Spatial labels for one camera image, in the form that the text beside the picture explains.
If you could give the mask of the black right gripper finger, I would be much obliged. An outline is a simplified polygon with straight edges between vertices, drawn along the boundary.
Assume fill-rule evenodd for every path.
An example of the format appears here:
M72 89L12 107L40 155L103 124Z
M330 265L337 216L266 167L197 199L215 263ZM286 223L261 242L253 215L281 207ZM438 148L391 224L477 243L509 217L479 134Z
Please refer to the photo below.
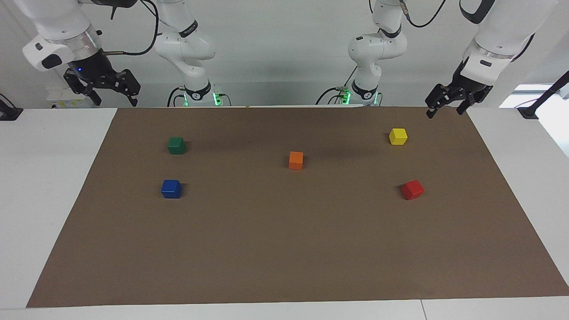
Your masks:
M116 73L116 88L118 92L125 95L132 107L136 107L137 96L140 93L141 85L129 69L124 69Z
M94 91L92 83L88 83L87 85L81 83L79 77L74 73L72 69L67 69L65 71L64 79L73 93L82 94L88 97L93 101L96 107L99 107L101 105L101 97L96 93L96 91Z

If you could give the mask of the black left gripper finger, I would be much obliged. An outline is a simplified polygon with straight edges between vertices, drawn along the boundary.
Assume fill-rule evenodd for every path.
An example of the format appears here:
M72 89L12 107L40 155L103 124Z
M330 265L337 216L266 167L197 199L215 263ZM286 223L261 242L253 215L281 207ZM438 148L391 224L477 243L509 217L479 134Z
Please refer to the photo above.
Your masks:
M428 118L433 118L440 108L461 99L463 99L461 87L437 84L425 98L425 104L428 107L425 114Z
M459 115L463 115L469 107L483 101L483 91L478 91L478 92L464 91L461 94L461 98L463 98L463 101L461 102L459 107L457 107L457 113Z

